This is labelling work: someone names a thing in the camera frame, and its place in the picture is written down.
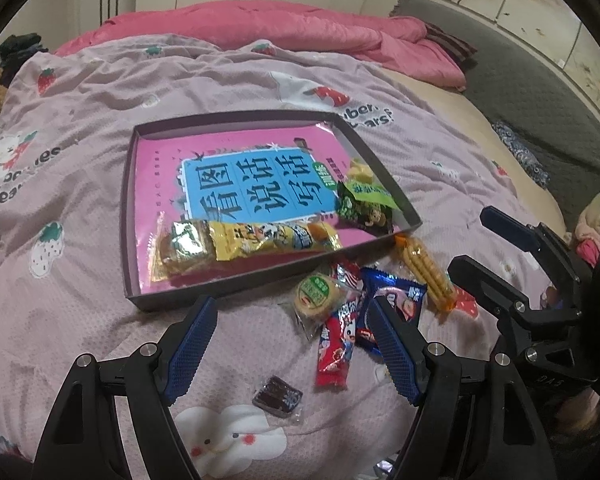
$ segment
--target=metal bolt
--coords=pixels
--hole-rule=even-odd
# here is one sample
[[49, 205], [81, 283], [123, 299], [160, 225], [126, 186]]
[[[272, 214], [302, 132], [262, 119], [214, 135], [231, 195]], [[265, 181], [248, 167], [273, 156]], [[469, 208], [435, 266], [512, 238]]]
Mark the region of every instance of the metal bolt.
[[427, 351], [433, 355], [442, 355], [445, 353], [445, 346], [442, 343], [429, 343]]
[[154, 343], [147, 343], [140, 347], [140, 354], [144, 357], [150, 357], [158, 351], [158, 347]]
[[89, 366], [89, 364], [91, 364], [91, 356], [89, 354], [82, 354], [80, 357], [78, 357], [75, 360], [75, 363], [80, 367], [80, 368], [84, 368], [86, 366]]
[[509, 359], [509, 356], [506, 354], [496, 354], [496, 362], [500, 366], [509, 366], [511, 359]]
[[532, 363], [534, 363], [538, 360], [538, 352], [536, 352], [535, 348], [527, 348], [525, 355], [526, 355], [526, 358], [529, 361], [531, 361]]

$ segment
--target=red snack wrapper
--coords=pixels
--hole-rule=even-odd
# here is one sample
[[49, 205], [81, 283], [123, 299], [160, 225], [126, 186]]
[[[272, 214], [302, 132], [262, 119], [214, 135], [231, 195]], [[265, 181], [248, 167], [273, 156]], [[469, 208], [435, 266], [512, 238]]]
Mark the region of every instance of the red snack wrapper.
[[[330, 276], [354, 290], [362, 290], [360, 268], [350, 262], [334, 264]], [[349, 363], [356, 341], [356, 319], [360, 295], [352, 293], [325, 322], [318, 344], [316, 386], [347, 387]]]

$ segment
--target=pink bed sheet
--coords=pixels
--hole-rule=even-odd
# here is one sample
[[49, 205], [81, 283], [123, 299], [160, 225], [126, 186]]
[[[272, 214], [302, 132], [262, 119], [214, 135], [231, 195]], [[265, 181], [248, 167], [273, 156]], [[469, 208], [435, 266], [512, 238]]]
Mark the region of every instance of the pink bed sheet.
[[285, 50], [339, 52], [375, 61], [440, 87], [464, 88], [464, 74], [417, 18], [376, 18], [272, 0], [222, 0], [175, 10], [132, 12], [64, 44], [58, 56], [145, 34], [178, 34], [233, 50], [269, 40]]

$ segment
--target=beige mattress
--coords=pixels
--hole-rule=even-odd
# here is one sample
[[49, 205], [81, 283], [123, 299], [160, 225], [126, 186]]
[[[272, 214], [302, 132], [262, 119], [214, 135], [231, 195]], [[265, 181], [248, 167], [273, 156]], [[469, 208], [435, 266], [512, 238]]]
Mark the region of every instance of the beige mattress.
[[558, 236], [564, 236], [566, 232], [564, 218], [555, 198], [531, 180], [531, 177], [525, 173], [525, 170], [493, 131], [489, 121], [467, 98], [458, 92], [444, 90], [392, 70], [383, 69], [382, 71], [411, 91], [416, 92], [447, 123], [479, 144], [486, 156], [507, 171], [516, 187], [518, 199], [522, 205], [533, 213], [538, 221], [548, 225]]

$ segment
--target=pink cloth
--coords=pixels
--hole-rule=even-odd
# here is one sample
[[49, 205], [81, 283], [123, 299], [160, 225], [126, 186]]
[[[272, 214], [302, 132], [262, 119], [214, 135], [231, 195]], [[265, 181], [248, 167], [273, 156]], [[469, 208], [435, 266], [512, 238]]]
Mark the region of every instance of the pink cloth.
[[145, 34], [178, 34], [234, 50], [266, 39], [285, 50], [340, 52], [375, 61], [440, 87], [464, 88], [464, 74], [421, 20], [375, 18], [274, 0], [223, 0], [182, 9], [133, 12], [107, 20], [61, 46], [67, 56], [91, 45]]
[[595, 241], [587, 239], [576, 247], [576, 254], [591, 267], [595, 267], [600, 257], [600, 247]]

